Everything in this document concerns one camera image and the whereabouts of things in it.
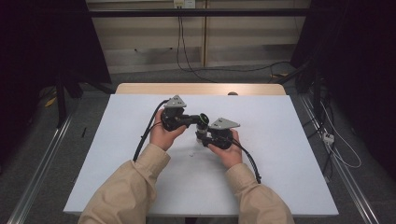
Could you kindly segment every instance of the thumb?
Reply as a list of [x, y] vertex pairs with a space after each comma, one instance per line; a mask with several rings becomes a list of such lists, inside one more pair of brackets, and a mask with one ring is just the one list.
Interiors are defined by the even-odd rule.
[[182, 126], [178, 127], [176, 130], [173, 130], [171, 133], [176, 138], [176, 137], [180, 136], [181, 134], [183, 134], [184, 131], [186, 131], [186, 129], [187, 129], [187, 126], [186, 125], [182, 125]]
[[163, 109], [160, 109], [154, 117], [154, 123], [161, 122], [161, 114], [163, 113]]
[[219, 148], [219, 147], [215, 147], [215, 146], [213, 146], [212, 144], [207, 145], [207, 147], [208, 147], [213, 153], [215, 153], [216, 155], [222, 157], [222, 155], [223, 155], [223, 153], [224, 153], [224, 150], [222, 150], [222, 149]]

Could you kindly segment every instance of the power outlet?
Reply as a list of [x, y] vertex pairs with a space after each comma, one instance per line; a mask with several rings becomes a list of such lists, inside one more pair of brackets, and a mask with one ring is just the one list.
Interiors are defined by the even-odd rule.
[[184, 0], [174, 0], [175, 8], [184, 8]]
[[195, 0], [184, 0], [184, 8], [195, 8]]

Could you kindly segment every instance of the table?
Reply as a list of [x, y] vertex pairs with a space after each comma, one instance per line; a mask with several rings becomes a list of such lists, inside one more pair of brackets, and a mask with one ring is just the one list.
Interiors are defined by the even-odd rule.
[[[224, 96], [230, 91], [240, 96]], [[291, 100], [282, 86], [198, 83], [121, 84], [117, 94], [110, 98], [64, 209], [66, 213], [79, 214], [95, 189], [126, 157], [132, 158], [131, 145], [136, 145], [139, 140], [132, 136], [144, 131], [146, 120], [149, 120], [146, 117], [151, 114], [148, 111], [153, 110], [156, 102], [174, 94], [179, 94], [187, 103], [188, 114], [204, 110], [210, 111], [206, 113], [209, 117], [226, 115], [229, 117], [224, 118], [241, 120], [238, 128], [243, 134], [241, 143], [255, 159], [263, 184], [274, 189], [295, 216], [338, 214]], [[193, 132], [190, 127], [179, 137], [183, 139], [178, 138], [168, 151], [172, 160], [160, 174], [156, 186], [158, 198], [149, 216], [237, 216], [238, 206], [226, 183], [225, 168], [216, 155], [195, 142]], [[279, 137], [282, 133], [287, 138]]]

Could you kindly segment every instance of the metal frame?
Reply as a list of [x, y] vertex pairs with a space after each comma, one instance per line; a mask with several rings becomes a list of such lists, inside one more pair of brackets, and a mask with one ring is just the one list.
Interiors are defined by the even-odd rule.
[[332, 8], [191, 8], [191, 9], [93, 9], [86, 11], [38, 10], [39, 15], [110, 17], [304, 17], [334, 13]]
[[69, 128], [73, 115], [77, 111], [78, 104], [79, 100], [76, 100], [64, 124], [60, 128], [56, 129], [55, 134], [53, 135], [52, 140], [49, 143], [49, 146], [43, 158], [41, 159], [40, 164], [35, 170], [35, 174], [33, 175], [26, 189], [24, 190], [7, 224], [22, 224], [25, 221], [29, 210], [33, 205], [33, 202], [35, 201], [35, 197], [40, 191], [41, 185], [44, 182], [47, 172], [50, 169], [52, 161], [56, 156], [56, 152], [58, 151], [58, 148], [61, 145], [62, 140], [64, 139], [64, 135]]
[[[313, 110], [312, 102], [309, 100], [308, 97], [304, 97], [300, 95], [300, 99], [304, 105], [306, 113], [308, 114], [309, 118], [312, 119], [312, 123], [316, 129], [319, 127], [319, 121], [316, 120], [315, 112]], [[331, 149], [328, 145], [326, 145], [326, 150], [328, 153], [331, 152]], [[342, 158], [340, 153], [338, 152], [337, 148], [334, 148], [334, 152], [337, 153], [337, 156]], [[353, 202], [355, 203], [356, 207], [358, 208], [359, 212], [361, 213], [361, 217], [366, 224], [379, 224], [380, 221], [375, 214], [373, 207], [370, 205], [369, 200], [364, 195], [363, 191], [356, 182], [355, 178], [353, 177], [352, 173], [350, 173], [348, 167], [340, 162], [337, 158], [335, 158], [334, 154], [331, 155], [332, 162], [337, 169], [341, 179], [343, 180], [349, 195], [351, 196]]]

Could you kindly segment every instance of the black curtain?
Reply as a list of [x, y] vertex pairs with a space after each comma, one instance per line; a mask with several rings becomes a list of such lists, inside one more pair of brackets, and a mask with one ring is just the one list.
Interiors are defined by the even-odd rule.
[[92, 19], [46, 10], [88, 11], [84, 0], [0, 3], [0, 161], [24, 134], [39, 91], [55, 85], [60, 70], [78, 74], [68, 77], [76, 83], [78, 76], [111, 82]]
[[[341, 17], [329, 48], [320, 53], [326, 60], [318, 70], [374, 158], [396, 179], [395, 8], [390, 1], [368, 0], [332, 7], [340, 9]], [[296, 66], [306, 60], [315, 43], [309, 43], [312, 34], [326, 22], [308, 21], [293, 55]]]

